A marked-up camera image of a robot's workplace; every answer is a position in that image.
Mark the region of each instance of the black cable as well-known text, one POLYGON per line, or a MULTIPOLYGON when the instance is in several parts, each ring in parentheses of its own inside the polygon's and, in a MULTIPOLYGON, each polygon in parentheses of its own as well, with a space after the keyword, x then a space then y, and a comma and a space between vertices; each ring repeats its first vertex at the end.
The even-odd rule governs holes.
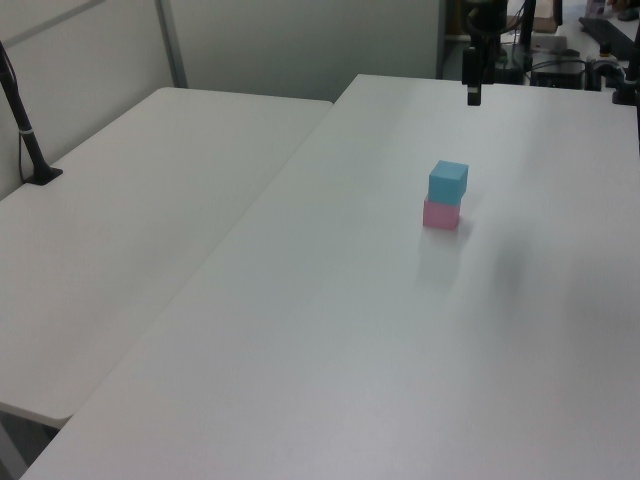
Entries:
MULTIPOLYGON (((520 9, 516 12, 516 14, 513 16, 513 18, 517 20, 520 19, 520 16, 522 15, 522 11, 524 10, 524 6, 525 6, 525 2, 522 3, 522 6, 520 7, 520 9)), ((516 27, 516 29, 513 31, 513 43, 511 44, 511 61, 513 62, 513 64, 515 65, 515 67, 519 70, 523 70, 521 69, 515 59, 515 49, 516 49, 516 40, 518 39, 518 28, 516 27)), ((507 63, 509 63, 509 59, 507 58, 507 61, 504 63, 504 65, 502 65, 502 74, 504 75, 504 71, 507 69, 507 63)))
POLYGON ((11 60, 9 59, 7 52, 2 50, 2 56, 6 60, 7 65, 9 65, 9 70, 11 70, 11 76, 13 77, 13 84, 16 86, 16 88, 18 88, 18 76, 16 75, 16 71, 13 69, 13 64, 11 63, 11 60))
POLYGON ((18 172, 20 172, 20 181, 24 185, 24 175, 22 174, 22 134, 18 132, 18 172))
MULTIPOLYGON (((516 16, 518 18, 521 17, 525 5, 526 5, 526 1, 522 3, 522 6, 520 7, 520 10, 518 10, 518 12, 516 13, 516 16)), ((527 80, 529 80, 529 82, 531 82, 531 77, 529 77, 529 75, 527 75, 527 72, 526 72, 524 66, 521 67, 520 64, 518 64, 518 61, 516 60, 515 51, 516 51, 516 41, 517 41, 517 39, 518 39, 518 28, 515 29, 514 34, 513 34, 513 43, 511 44, 511 61, 513 62, 515 67, 522 72, 524 77, 527 80)))
POLYGON ((540 68, 546 68, 546 67, 552 67, 555 65, 562 65, 564 63, 581 63, 583 65, 586 65, 587 62, 585 62, 584 60, 548 60, 546 62, 540 62, 540 63, 536 63, 535 65, 533 65, 531 67, 530 71, 534 71, 534 70, 539 70, 540 68))
MULTIPOLYGON (((9 65, 9 70, 11 71, 11 76, 13 77, 13 84, 15 85, 16 90, 18 90, 18 76, 16 75, 16 71, 13 69, 11 59, 4 49, 2 50, 2 56, 7 62, 7 65, 9 65)), ((22 134, 20 133, 20 130, 18 130, 18 172, 20 173, 20 181, 24 185, 24 174, 22 173, 22 134)))

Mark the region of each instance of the pink cube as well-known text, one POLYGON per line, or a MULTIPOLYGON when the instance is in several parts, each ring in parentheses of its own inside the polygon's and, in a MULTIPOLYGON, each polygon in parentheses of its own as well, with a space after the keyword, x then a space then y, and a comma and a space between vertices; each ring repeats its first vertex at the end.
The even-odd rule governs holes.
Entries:
POLYGON ((422 224, 425 227, 455 230, 460 221, 460 205, 445 205, 430 202, 429 197, 424 200, 422 224))

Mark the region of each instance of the table surface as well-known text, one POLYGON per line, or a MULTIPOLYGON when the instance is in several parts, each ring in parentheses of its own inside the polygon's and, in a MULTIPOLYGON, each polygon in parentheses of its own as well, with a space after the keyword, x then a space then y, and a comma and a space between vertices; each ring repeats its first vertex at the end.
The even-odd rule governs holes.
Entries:
POLYGON ((633 108, 359 76, 24 480, 636 480, 638 245, 633 108))
POLYGON ((330 107, 162 89, 0 202, 0 409, 64 424, 330 107))

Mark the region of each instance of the white wall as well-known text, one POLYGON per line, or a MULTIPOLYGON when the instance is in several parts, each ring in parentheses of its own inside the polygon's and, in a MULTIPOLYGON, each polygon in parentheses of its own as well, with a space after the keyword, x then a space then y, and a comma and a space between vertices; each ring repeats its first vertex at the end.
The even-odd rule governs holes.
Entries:
MULTIPOLYGON (((106 0, 7 53, 48 163, 173 85, 154 0, 106 0)), ((19 186, 17 147, 17 127, 0 93, 0 199, 19 186)), ((28 156, 23 165, 30 166, 28 156)))
POLYGON ((191 88, 335 101, 358 73, 436 76, 440 0, 164 3, 191 88))

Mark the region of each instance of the cube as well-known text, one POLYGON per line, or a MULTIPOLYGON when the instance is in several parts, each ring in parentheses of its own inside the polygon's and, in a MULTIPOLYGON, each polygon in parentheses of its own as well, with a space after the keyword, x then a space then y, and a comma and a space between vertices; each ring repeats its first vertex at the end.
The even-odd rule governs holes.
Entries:
POLYGON ((460 206, 467 191, 469 166, 439 161, 429 175, 429 200, 445 205, 460 206))
POLYGON ((455 230, 460 221, 460 205, 446 205, 432 202, 429 197, 424 200, 422 224, 425 227, 455 230))

